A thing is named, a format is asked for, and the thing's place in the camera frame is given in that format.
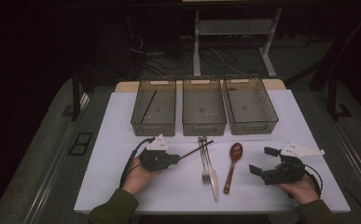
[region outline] floor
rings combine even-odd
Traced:
[[[192,52],[189,50],[192,42],[187,36],[183,38],[180,58],[154,52],[144,62],[141,77],[192,76]],[[331,46],[331,42],[312,42],[307,46],[307,40],[304,36],[274,39],[270,57],[277,78],[286,80],[318,62]],[[203,75],[242,72],[269,78],[257,51],[263,43],[262,36],[202,39],[201,72]],[[326,162],[336,180],[355,196],[346,190],[343,192],[352,211],[338,216],[344,223],[361,223],[361,206],[357,203],[361,203],[361,174],[355,171],[357,167],[350,163],[347,152],[353,149],[361,160],[361,106],[339,85],[338,103],[345,104],[352,116],[333,121],[326,112],[326,88],[318,92],[308,88],[312,75],[287,88],[294,93],[318,146],[325,149]],[[73,211],[73,206],[113,90],[113,86],[98,86],[94,93],[85,95],[82,112],[72,121],[71,80],[63,84],[0,202],[0,223],[87,223],[83,214]],[[90,145],[86,155],[70,156],[67,152],[78,133],[92,133]],[[273,224],[298,220],[294,213],[269,215],[269,219]],[[155,220],[155,223],[167,223],[161,218]],[[219,223],[229,223],[228,219],[220,220]],[[185,218],[182,223],[196,223],[194,221]],[[232,217],[231,223],[250,222],[238,216]]]

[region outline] olive green sleeve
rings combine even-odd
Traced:
[[[305,203],[296,208],[302,224],[336,224],[340,223],[323,200]]]
[[[129,192],[116,189],[107,203],[90,211],[88,222],[94,224],[126,224],[139,203]]]

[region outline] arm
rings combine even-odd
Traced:
[[[299,204],[296,212],[301,223],[305,224],[335,224],[339,223],[325,202],[314,190],[311,179],[305,175],[297,183],[280,184],[276,187],[291,194]]]
[[[88,222],[94,224],[129,223],[134,210],[139,205],[134,195],[142,191],[148,185],[150,179],[158,173],[148,172],[140,165],[139,158],[135,158],[122,188],[116,189],[107,203],[93,208],[88,216]]]

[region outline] transparent gray bin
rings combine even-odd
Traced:
[[[227,118],[219,77],[183,78],[183,135],[220,136]]]
[[[174,136],[175,110],[175,77],[141,80],[131,119],[134,134]]]
[[[261,79],[224,76],[223,96],[230,131],[238,134],[271,133],[279,121]]]

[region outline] knife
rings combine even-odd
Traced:
[[[205,145],[207,142],[207,138],[204,136],[202,138],[202,142]],[[213,169],[212,163],[210,162],[210,157],[209,157],[209,151],[207,149],[207,146],[204,148],[204,153],[206,155],[206,159],[207,159],[207,168],[209,171],[209,175],[210,175],[210,183],[212,185],[212,190],[213,190],[213,195],[215,196],[215,201],[218,201],[218,181],[217,181],[217,174],[215,173],[215,169]]]

